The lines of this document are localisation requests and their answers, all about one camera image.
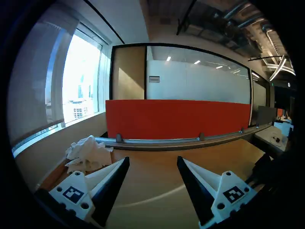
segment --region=crumpled white towel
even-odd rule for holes
[[[104,143],[98,144],[92,135],[79,140],[78,143],[73,142],[66,150],[67,159],[72,160],[65,164],[68,167],[67,173],[76,170],[85,173],[111,164],[110,152],[112,151],[113,147],[106,148]]]

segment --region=ceiling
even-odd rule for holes
[[[181,23],[192,0],[147,0],[147,2],[149,15],[159,16],[162,24],[169,23],[170,20],[179,20]],[[232,9],[239,4],[242,5],[243,10],[236,11],[231,17],[226,18],[226,14],[232,12]],[[182,26],[181,33],[222,44],[249,59],[285,56],[287,60],[284,66],[293,69],[287,52],[270,22],[247,1],[197,0]],[[166,55],[166,52],[159,53],[157,58],[164,59],[167,58]],[[276,68],[267,67],[268,64],[279,65],[281,58],[273,57],[256,61],[262,62],[266,75],[271,77]],[[295,80],[293,74],[284,71],[280,71],[275,79],[287,80],[287,78],[290,81]]]

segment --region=ductwork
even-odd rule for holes
[[[257,23],[259,21],[263,21],[263,20],[265,20],[263,15],[261,13],[257,13],[255,15],[253,15],[252,17],[248,18],[246,21],[240,23],[237,27],[242,29],[242,28],[250,26],[250,25],[252,25],[254,23]]]
[[[227,20],[230,20],[232,17],[234,17],[240,11],[246,9],[249,6],[251,6],[251,3],[249,3],[249,1],[241,1],[237,5],[235,5],[231,10],[229,10],[226,13],[226,15],[223,16],[223,18],[227,19]]]

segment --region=office desk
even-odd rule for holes
[[[256,132],[254,137],[264,141],[279,153],[286,150],[288,138],[282,135],[282,131],[274,126],[270,126],[262,131]],[[272,137],[278,137],[280,142],[276,142]]]
[[[177,168],[182,156],[214,173],[231,170],[246,180],[263,152],[239,139],[192,150],[114,150],[112,162],[130,157],[130,167],[107,220],[107,228],[194,228],[198,217]]]

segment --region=building outside window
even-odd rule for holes
[[[97,84],[102,45],[76,30],[63,74],[64,122],[98,112]]]

